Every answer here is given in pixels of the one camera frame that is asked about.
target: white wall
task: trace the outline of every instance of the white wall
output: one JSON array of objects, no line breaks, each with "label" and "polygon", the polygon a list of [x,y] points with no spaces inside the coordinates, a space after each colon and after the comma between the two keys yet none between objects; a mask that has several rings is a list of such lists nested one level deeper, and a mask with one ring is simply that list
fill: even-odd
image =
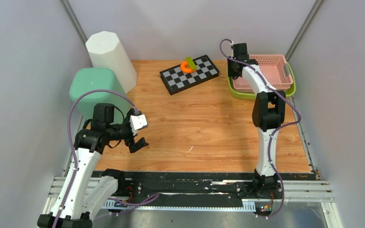
[{"label": "white wall", "polygon": [[219,42],[285,55],[315,0],[69,0],[87,37],[117,33],[130,59],[223,59]]},{"label": "white wall", "polygon": [[365,1],[325,1],[289,62],[314,161],[344,227],[365,227]]},{"label": "white wall", "polygon": [[37,226],[69,159],[69,87],[89,66],[59,1],[0,1],[0,228]]}]

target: mint green bin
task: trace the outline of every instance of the mint green bin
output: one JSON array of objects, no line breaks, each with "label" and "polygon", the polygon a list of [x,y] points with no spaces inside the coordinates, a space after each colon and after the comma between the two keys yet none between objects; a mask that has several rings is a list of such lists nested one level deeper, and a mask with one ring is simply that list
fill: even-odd
[{"label": "mint green bin", "polygon": [[[75,102],[82,94],[95,89],[109,89],[125,95],[121,84],[112,70],[106,68],[84,68],[76,73],[69,90],[69,96]],[[106,92],[89,94],[83,97],[76,107],[85,119],[91,119],[93,117],[94,106],[97,103],[114,104],[124,115],[126,115],[131,107],[126,100]],[[120,124],[122,121],[122,115],[115,109],[114,123]]]}]

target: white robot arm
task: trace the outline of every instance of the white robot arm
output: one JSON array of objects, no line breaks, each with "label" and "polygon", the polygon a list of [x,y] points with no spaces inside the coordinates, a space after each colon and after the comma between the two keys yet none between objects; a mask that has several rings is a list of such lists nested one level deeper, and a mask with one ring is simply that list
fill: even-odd
[{"label": "white robot arm", "polygon": [[[249,58],[247,45],[242,43],[231,47],[233,55],[228,58],[229,77],[243,77],[256,95],[252,120],[258,128],[259,158],[254,171],[253,190],[274,190],[278,186],[278,176],[272,167],[276,166],[276,140],[279,133],[276,129],[284,122],[286,103],[275,94],[275,87],[263,75],[258,62]],[[285,97],[284,91],[278,93]]]},{"label": "white robot arm", "polygon": [[[249,68],[248,66],[243,68],[242,71],[242,77],[248,82],[248,84],[251,86],[252,91],[254,94],[259,94],[261,92],[265,93],[273,93],[272,90],[268,89],[272,88],[275,89],[271,84],[269,84],[266,77],[262,74],[261,69],[258,65],[251,65],[255,70]],[[268,83],[267,86],[264,85],[264,82],[261,80],[259,75],[257,75],[256,72],[259,72],[265,79],[265,81]],[[269,138],[272,134],[272,132],[275,130],[275,128],[267,129],[266,131],[263,131],[261,128],[257,128],[258,130],[258,136],[259,136],[259,156],[258,156],[258,163],[256,167],[256,171],[261,176],[273,176],[275,174],[275,171],[273,170],[271,163],[269,162],[268,158],[268,144],[269,144]],[[275,132],[275,134],[272,137],[271,142],[271,148],[270,148],[270,156],[272,160],[272,164],[276,166],[275,164],[275,158],[276,158],[276,139],[278,137],[279,131]]]},{"label": "white robot arm", "polygon": [[[85,197],[93,170],[110,141],[124,140],[131,153],[149,145],[144,138],[138,142],[134,141],[137,131],[148,126],[145,115],[135,114],[131,109],[122,124],[111,124],[113,120],[113,104],[101,103],[95,106],[90,129],[82,129],[76,135],[74,147],[77,149],[78,168],[75,168],[73,158],[69,167],[76,175],[67,175],[51,212],[40,215],[37,222],[39,228],[52,228],[56,217],[58,218],[55,228],[91,228],[92,221],[107,199],[118,189],[124,190],[124,172],[107,169],[102,173],[98,184]],[[62,207],[63,197],[72,178],[73,184]]]}]

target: wooden table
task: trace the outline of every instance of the wooden table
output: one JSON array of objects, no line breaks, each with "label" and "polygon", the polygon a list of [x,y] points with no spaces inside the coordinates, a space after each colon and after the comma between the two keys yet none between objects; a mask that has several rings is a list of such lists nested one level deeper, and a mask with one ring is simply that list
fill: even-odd
[{"label": "wooden table", "polygon": [[[148,118],[149,127],[139,131],[138,138],[145,137],[150,145],[133,154],[123,143],[107,147],[97,170],[254,171],[258,160],[258,133],[251,119],[254,102],[230,95],[224,60],[214,61],[221,72],[218,78],[170,96],[159,71],[181,62],[133,61],[138,85],[128,97]],[[286,107],[285,122],[292,122],[293,113]],[[310,171],[295,125],[280,131],[276,163],[280,172]]]}]

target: checkerboard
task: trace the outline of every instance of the checkerboard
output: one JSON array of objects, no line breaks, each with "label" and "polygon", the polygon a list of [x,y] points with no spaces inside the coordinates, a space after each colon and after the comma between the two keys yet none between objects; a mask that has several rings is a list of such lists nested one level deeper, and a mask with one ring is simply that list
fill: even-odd
[{"label": "checkerboard", "polygon": [[170,95],[179,93],[195,85],[206,82],[219,76],[219,70],[207,55],[193,59],[196,71],[186,74],[180,69],[180,65],[173,66],[160,72],[160,78]]}]

